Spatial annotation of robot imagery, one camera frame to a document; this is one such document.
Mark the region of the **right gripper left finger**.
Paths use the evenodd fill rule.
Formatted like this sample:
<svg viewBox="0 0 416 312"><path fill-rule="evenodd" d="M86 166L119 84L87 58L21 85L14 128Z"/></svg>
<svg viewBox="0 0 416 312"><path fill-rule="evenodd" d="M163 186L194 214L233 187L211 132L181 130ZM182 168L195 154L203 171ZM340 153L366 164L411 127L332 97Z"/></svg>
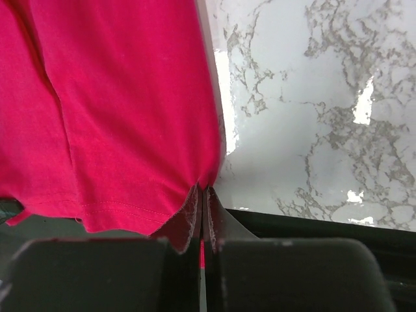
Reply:
<svg viewBox="0 0 416 312"><path fill-rule="evenodd" d="M198 311L200 186L149 237L32 240L13 256L2 311Z"/></svg>

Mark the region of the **red t shirt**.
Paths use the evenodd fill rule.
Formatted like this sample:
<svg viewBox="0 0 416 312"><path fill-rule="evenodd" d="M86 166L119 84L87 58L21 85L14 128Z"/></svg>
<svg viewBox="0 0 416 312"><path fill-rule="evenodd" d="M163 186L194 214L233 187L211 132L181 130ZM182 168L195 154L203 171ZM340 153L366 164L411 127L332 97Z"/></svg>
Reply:
<svg viewBox="0 0 416 312"><path fill-rule="evenodd" d="M194 1L1 2L1 197L151 235L221 161Z"/></svg>

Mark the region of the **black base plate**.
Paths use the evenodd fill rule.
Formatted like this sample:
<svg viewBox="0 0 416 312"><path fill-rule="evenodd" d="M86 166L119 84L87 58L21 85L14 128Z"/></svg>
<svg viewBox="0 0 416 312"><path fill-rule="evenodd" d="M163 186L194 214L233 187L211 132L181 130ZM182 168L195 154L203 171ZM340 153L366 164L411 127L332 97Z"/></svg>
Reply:
<svg viewBox="0 0 416 312"><path fill-rule="evenodd" d="M200 298L205 290L203 198L200 231ZM415 234L391 229L334 224L253 212L229 212L260 239L352 239L364 244L375 257L394 301L394 311L415 310Z"/></svg>

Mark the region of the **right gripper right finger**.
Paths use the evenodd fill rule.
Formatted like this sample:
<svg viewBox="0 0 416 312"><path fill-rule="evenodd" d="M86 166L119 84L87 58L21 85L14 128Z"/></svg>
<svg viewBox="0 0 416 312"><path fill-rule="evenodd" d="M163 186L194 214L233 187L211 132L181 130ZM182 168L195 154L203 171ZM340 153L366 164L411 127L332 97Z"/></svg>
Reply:
<svg viewBox="0 0 416 312"><path fill-rule="evenodd" d="M209 311L394 311L375 257L352 239L260 239L203 198Z"/></svg>

